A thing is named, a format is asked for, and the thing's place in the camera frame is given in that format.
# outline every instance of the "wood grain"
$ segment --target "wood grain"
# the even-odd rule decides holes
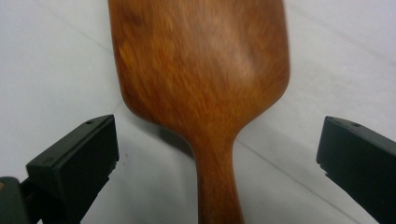
[[[109,0],[124,102],[181,134],[198,176],[199,223],[244,223],[233,141],[289,82],[280,0]]]

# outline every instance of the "white backdrop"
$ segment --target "white backdrop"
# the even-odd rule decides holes
[[[396,3],[285,2],[291,80],[234,144],[247,224],[376,223],[316,164],[324,117],[396,140]],[[0,176],[80,123],[116,116],[120,161],[82,223],[196,223],[186,145],[120,97],[106,1],[0,2]]]

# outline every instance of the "clamp jaw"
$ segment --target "clamp jaw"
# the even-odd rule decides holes
[[[396,223],[396,143],[358,123],[327,117],[317,162],[379,223]]]
[[[0,224],[79,223],[118,160],[114,116],[82,123],[30,161],[21,184],[0,177]]]

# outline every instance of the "paddle handle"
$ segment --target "paddle handle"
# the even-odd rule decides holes
[[[198,177],[198,223],[243,224],[233,176],[232,144],[194,147]]]

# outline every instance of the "brown wood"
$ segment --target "brown wood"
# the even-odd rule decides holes
[[[233,141],[288,85],[282,1],[108,2],[125,103],[190,143],[199,223],[244,223]]]

